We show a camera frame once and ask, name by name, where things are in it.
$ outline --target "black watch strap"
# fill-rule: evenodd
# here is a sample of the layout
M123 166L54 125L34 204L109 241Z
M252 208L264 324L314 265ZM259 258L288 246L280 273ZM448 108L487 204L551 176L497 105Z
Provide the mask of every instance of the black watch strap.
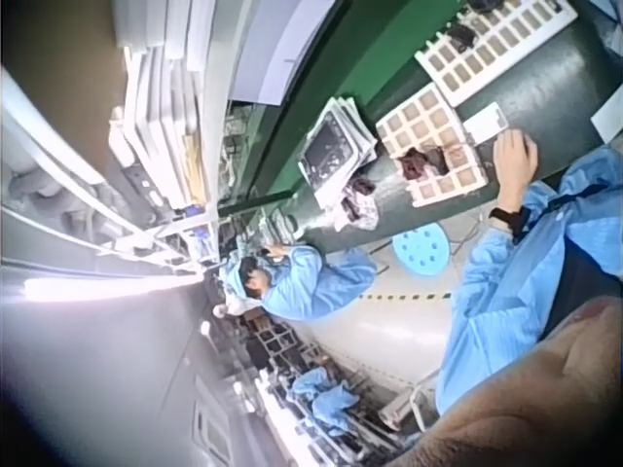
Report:
M528 219L530 218L530 210L522 206L519 212L507 212L499 207L494 208L489 214L490 219L498 219L508 225L510 232L513 233L513 238L520 238L522 231Z

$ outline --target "white floor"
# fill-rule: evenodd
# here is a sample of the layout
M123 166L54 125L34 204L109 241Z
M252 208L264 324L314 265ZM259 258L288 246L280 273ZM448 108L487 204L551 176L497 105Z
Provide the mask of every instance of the white floor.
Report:
M417 384L441 364L451 325L448 294L458 287L465 259L484 231L486 221L479 225L479 217L486 219L490 209L484 205L440 223L455 255L437 277L407 273L389 245L374 253L379 270L386 271L361 299L325 320L295 325L297 332L386 387Z

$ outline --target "worker's hand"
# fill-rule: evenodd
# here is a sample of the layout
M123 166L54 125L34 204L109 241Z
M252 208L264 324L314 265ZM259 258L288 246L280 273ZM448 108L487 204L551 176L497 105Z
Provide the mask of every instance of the worker's hand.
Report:
M499 181L498 207L518 212L538 166L536 144L519 129L507 129L495 142L494 164Z
M286 247L283 245L270 245L266 249L269 250L268 256L270 258L283 258L288 254Z

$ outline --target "work table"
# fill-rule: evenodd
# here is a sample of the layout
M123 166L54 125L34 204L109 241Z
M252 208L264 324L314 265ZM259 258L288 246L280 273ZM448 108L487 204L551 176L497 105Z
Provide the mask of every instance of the work table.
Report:
M371 124L376 122L429 82L424 70L410 60L371 103L364 118ZM497 102L511 127L527 132L538 144L537 178L543 179L602 144L590 119L620 83L621 77L591 24L577 20L462 103L457 112L466 121ZM303 240L325 253L339 251L457 215L494 199L498 185L492 161L493 141L479 146L477 152L489 185L463 197L419 208L413 207L393 161L380 156L365 167L366 175L377 186L372 194L379 208L377 228L362 231L346 226L338 233L332 225L310 227ZM280 208L299 226L313 226L322 215L307 185Z

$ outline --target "blue stool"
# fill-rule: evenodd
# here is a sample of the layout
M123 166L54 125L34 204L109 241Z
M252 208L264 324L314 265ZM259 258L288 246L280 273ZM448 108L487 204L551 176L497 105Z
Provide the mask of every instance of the blue stool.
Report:
M413 274L437 275L450 260L450 242L437 223L395 235L391 243L400 262Z

